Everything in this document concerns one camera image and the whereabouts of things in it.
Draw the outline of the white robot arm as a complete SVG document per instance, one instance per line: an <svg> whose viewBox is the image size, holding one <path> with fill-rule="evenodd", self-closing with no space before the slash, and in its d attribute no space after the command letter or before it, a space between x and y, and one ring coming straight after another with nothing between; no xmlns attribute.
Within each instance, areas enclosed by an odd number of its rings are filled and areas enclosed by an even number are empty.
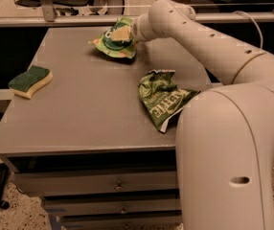
<svg viewBox="0 0 274 230"><path fill-rule="evenodd" d="M176 129L184 230L274 230L274 55L154 2L112 38L171 37L221 85L191 99Z"/></svg>

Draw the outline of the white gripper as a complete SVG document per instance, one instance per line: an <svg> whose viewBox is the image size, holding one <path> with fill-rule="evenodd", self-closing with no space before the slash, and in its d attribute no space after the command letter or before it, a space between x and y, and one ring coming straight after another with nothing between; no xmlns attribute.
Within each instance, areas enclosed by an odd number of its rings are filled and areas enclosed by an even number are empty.
<svg viewBox="0 0 274 230"><path fill-rule="evenodd" d="M111 33L112 41L130 41L131 35L138 42L151 41L158 37L158 34L153 30L148 14L144 13L133 19L131 24L131 34L129 28L120 28Z"/></svg>

